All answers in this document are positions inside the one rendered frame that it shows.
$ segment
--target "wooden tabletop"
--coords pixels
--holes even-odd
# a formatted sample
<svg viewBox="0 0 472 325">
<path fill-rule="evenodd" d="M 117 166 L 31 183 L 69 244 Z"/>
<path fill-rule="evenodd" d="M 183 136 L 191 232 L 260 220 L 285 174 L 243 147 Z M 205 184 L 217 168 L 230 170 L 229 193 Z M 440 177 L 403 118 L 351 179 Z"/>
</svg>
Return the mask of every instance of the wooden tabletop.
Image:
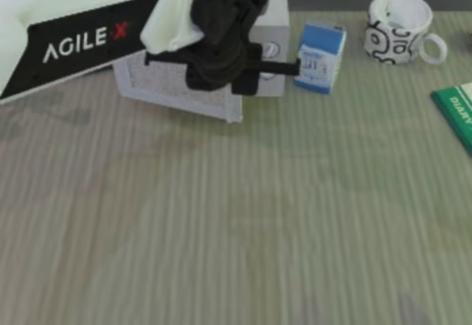
<svg viewBox="0 0 472 325">
<path fill-rule="evenodd" d="M 0 107 L 0 323 L 462 325 L 472 162 L 429 98 L 472 82 L 472 13 L 446 64 L 372 62 L 347 27 L 333 93 L 287 84 L 244 122 L 122 98 L 111 71 Z"/>
</svg>

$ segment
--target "red x letter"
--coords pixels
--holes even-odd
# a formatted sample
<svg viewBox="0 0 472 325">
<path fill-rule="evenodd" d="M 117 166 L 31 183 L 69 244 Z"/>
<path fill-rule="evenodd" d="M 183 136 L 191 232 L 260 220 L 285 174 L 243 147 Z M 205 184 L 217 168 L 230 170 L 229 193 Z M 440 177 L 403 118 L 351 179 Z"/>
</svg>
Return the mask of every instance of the red x letter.
<svg viewBox="0 0 472 325">
<path fill-rule="evenodd" d="M 115 23 L 115 27 L 111 30 L 110 35 L 114 40 L 124 38 L 126 36 L 126 26 L 128 25 L 127 21 L 122 23 Z"/>
</svg>

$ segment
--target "robotic arm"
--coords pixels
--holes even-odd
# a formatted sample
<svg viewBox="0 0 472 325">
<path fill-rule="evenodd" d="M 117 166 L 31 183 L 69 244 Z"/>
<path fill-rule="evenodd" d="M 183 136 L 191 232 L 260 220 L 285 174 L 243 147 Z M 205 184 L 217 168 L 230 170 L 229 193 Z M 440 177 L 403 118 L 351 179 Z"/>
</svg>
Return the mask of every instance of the robotic arm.
<svg viewBox="0 0 472 325">
<path fill-rule="evenodd" d="M 268 0 L 0 0 L 0 104 L 146 51 L 187 64 L 187 85 L 257 93 L 261 61 L 249 31 Z"/>
</svg>

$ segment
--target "mug handle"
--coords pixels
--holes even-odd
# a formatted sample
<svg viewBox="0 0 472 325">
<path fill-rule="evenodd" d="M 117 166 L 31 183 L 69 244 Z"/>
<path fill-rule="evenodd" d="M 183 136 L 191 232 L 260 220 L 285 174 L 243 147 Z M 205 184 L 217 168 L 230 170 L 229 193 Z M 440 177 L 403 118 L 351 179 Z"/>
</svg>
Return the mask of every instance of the mug handle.
<svg viewBox="0 0 472 325">
<path fill-rule="evenodd" d="M 426 41 L 432 41 L 433 43 L 436 44 L 436 46 L 440 50 L 440 55 L 438 57 L 432 57 L 428 55 L 428 53 L 425 50 L 425 42 Z M 420 45 L 420 56 L 421 58 L 431 64 L 431 65 L 440 65 L 445 61 L 445 59 L 448 56 L 448 45 L 445 43 L 443 38 L 441 38 L 439 35 L 436 35 L 434 33 L 429 33 L 427 36 L 423 39 L 421 45 Z"/>
</svg>

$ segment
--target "white mug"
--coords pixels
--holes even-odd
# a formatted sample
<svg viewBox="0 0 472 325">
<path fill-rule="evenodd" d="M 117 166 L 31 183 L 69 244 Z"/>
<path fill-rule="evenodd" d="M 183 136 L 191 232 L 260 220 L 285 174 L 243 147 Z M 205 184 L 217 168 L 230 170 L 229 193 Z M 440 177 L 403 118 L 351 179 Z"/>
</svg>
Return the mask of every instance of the white mug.
<svg viewBox="0 0 472 325">
<path fill-rule="evenodd" d="M 420 55 L 425 62 L 440 65 L 448 56 L 448 46 L 439 35 L 428 33 L 432 21 L 433 11 L 424 0 L 374 0 L 364 48 L 382 63 L 410 63 Z M 426 41 L 436 44 L 438 57 L 426 53 Z"/>
</svg>

